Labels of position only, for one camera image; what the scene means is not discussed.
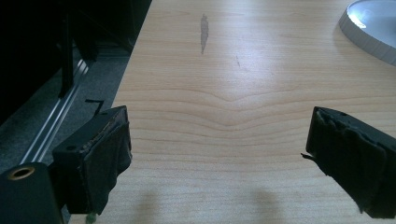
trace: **dark mark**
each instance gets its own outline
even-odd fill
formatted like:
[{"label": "dark mark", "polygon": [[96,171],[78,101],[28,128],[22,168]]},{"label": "dark mark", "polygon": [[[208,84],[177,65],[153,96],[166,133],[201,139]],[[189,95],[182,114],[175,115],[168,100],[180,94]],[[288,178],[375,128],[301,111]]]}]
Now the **dark mark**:
[{"label": "dark mark", "polygon": [[204,14],[201,18],[201,53],[204,54],[206,47],[206,41],[209,37],[209,22],[207,21],[207,16]]}]

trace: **gray carpet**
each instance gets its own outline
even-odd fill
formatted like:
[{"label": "gray carpet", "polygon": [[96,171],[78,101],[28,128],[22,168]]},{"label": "gray carpet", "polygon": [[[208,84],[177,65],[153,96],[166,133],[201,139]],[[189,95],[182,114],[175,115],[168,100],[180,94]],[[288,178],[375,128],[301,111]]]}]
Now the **gray carpet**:
[{"label": "gray carpet", "polygon": [[[92,118],[99,104],[101,111],[112,106],[122,75],[130,55],[115,46],[99,46],[99,56],[92,63],[88,73],[81,80],[76,98],[71,104],[59,130],[56,132],[49,150],[42,162],[52,162],[51,151],[65,138]],[[74,56],[75,65],[80,60]],[[18,165],[27,148],[32,144],[40,128],[58,101],[61,89],[62,70],[58,71],[32,97],[0,126],[0,172]],[[66,223],[69,214],[64,209]]]}]

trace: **light wood surface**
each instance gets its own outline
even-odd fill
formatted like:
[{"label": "light wood surface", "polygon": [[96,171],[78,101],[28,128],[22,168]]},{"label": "light wood surface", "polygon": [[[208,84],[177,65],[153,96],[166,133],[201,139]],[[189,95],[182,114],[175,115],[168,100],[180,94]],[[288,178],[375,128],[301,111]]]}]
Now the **light wood surface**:
[{"label": "light wood surface", "polygon": [[396,136],[396,67],[340,31],[350,3],[153,0],[114,102],[133,162],[96,223],[395,223],[300,155],[316,105]]}]

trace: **scratch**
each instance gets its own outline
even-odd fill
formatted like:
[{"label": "scratch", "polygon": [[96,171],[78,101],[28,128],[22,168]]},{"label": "scratch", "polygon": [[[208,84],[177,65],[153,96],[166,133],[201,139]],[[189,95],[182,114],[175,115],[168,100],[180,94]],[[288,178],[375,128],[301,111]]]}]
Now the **scratch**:
[{"label": "scratch", "polygon": [[236,62],[238,63],[238,66],[241,67],[241,63],[239,63],[238,55],[236,55]]},{"label": "scratch", "polygon": [[207,16],[204,14],[201,18],[201,54],[204,54],[206,47],[206,41],[209,37],[209,22],[207,21]]}]

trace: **desk surface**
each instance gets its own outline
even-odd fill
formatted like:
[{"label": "desk surface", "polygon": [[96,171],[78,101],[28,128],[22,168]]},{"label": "desk surface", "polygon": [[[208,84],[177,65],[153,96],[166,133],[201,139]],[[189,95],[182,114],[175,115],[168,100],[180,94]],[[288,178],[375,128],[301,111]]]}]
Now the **desk surface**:
[{"label": "desk surface", "polygon": [[350,3],[153,0],[113,105],[134,159],[96,223],[394,223],[300,155],[315,105],[396,136],[396,67],[342,34]]}]

